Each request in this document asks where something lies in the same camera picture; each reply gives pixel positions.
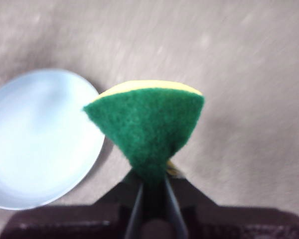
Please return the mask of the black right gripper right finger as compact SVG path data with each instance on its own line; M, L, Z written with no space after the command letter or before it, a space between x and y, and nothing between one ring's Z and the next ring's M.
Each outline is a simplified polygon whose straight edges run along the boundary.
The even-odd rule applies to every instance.
M164 180L168 216L180 239L299 239L299 216L275 208L216 204L185 178Z

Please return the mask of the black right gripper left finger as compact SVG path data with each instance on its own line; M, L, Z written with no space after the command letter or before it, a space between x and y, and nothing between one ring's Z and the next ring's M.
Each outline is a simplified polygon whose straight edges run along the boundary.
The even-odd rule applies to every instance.
M142 181L134 171L90 205L44 206L14 214L2 239L120 239Z

